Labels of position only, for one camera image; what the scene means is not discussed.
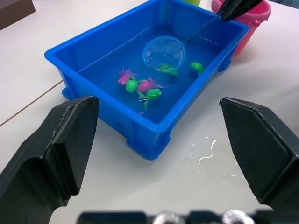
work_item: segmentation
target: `green object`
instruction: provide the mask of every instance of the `green object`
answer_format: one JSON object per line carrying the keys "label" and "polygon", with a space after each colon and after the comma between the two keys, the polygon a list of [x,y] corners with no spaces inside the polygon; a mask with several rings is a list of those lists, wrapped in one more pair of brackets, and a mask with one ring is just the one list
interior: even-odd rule
{"label": "green object", "polygon": [[138,87],[138,83],[147,81],[147,79],[136,81],[134,77],[131,77],[131,76],[129,76],[129,77],[131,78],[131,80],[126,82],[126,91],[128,91],[128,92],[134,92],[136,90],[136,88]]}
{"label": "green object", "polygon": [[145,109],[148,107],[149,99],[157,99],[162,94],[161,90],[159,90],[159,89],[152,89],[152,90],[147,91],[146,96],[139,91],[136,91],[136,92],[138,92],[138,94],[139,94],[139,99],[146,99],[146,101],[144,102]]}
{"label": "green object", "polygon": [[196,6],[199,6],[200,4],[200,0],[185,0],[186,2],[189,2],[191,4],[194,4]]}
{"label": "green object", "polygon": [[191,67],[192,67],[193,69],[195,69],[196,71],[199,71],[198,76],[200,76],[201,73],[204,71],[204,67],[202,66],[201,63],[198,63],[198,62],[192,62],[192,63],[191,63]]}
{"label": "green object", "polygon": [[134,92],[138,87],[138,83],[135,80],[129,80],[126,82],[126,91]]}
{"label": "green object", "polygon": [[169,73],[169,74],[171,74],[173,76],[177,76],[178,75],[178,72],[175,71],[175,69],[173,67],[169,67],[169,65],[165,64],[165,63],[161,64],[161,67],[159,68],[159,71]]}

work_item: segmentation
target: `water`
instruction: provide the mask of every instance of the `water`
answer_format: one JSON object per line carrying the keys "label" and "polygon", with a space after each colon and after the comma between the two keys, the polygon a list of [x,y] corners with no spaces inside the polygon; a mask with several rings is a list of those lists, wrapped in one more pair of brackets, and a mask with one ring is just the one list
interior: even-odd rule
{"label": "water", "polygon": [[222,122],[222,125],[207,127],[205,133],[197,136],[194,144],[189,146],[187,169],[209,180],[223,179],[240,187],[248,187]]}
{"label": "water", "polygon": [[[79,74],[135,112],[145,112],[144,117],[159,124],[198,78],[198,72],[190,67],[191,62],[199,62],[205,69],[221,51],[215,43],[209,40],[193,38],[185,47],[185,61],[178,69],[177,76],[151,70],[145,65],[142,58],[144,48],[149,41],[165,35],[173,36],[180,41],[186,39],[186,36],[175,34],[168,28],[146,29],[129,42],[81,70]],[[137,80],[147,79],[150,75],[157,84],[165,86],[161,89],[160,98],[149,101],[146,111],[144,110],[144,101],[138,100],[137,92],[129,93],[125,86],[118,84],[119,71],[122,68],[125,70],[130,68],[133,73],[137,73]]]}

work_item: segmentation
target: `brown object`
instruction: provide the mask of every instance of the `brown object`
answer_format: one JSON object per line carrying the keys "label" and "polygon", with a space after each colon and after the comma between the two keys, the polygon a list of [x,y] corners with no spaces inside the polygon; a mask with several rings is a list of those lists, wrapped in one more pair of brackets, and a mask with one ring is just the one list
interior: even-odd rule
{"label": "brown object", "polygon": [[0,30],[35,11],[32,0],[0,0]]}

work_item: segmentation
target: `table surface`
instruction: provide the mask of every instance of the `table surface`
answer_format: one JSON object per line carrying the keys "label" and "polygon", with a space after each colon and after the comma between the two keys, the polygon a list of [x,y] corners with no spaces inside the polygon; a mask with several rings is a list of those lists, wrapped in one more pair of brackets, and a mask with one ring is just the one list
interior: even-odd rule
{"label": "table surface", "polygon": [[[0,123],[61,81],[43,58],[46,49],[142,2],[34,1],[35,14],[0,31],[0,99],[5,106]],[[236,164],[219,100],[228,96],[267,106],[299,135],[294,122],[299,111],[299,11],[275,3],[271,7],[269,21],[193,103],[157,160],[140,157],[123,136],[99,120],[81,192],[53,213],[50,224],[74,224],[84,210],[151,214],[166,209],[187,213],[267,208],[258,204]],[[58,84],[0,126],[0,172],[50,109],[66,100],[63,88]]]}

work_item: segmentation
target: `water spill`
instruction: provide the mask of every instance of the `water spill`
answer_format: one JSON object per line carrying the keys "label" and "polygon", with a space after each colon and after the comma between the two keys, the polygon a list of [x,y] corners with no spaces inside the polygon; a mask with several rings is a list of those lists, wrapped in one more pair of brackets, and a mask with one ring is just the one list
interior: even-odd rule
{"label": "water spill", "polygon": [[201,139],[191,144],[187,169],[205,178],[222,178],[247,186],[232,152],[225,125],[207,129]]}

